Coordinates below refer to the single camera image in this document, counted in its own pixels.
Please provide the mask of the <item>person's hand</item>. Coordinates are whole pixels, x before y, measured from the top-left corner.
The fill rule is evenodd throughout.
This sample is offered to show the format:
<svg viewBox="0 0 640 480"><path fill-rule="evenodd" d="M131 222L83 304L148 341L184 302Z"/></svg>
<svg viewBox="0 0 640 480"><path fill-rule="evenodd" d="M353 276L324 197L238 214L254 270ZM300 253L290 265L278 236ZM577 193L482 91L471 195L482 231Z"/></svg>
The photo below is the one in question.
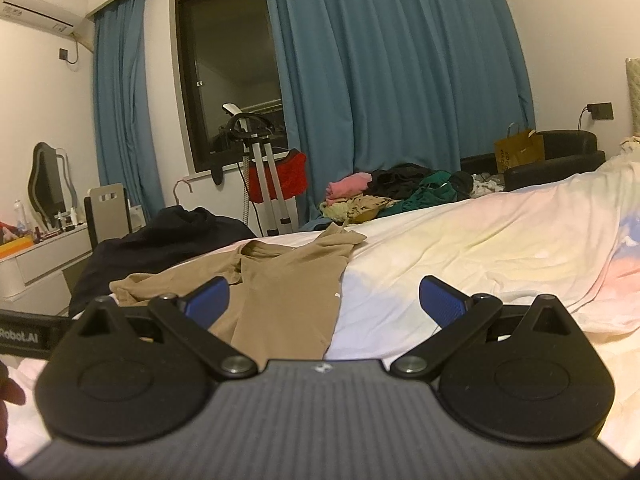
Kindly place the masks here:
<svg viewBox="0 0 640 480"><path fill-rule="evenodd" d="M0 452L6 455L8 447L9 411L8 405L24 405L24 390L10 377L6 364L0 363Z"/></svg>

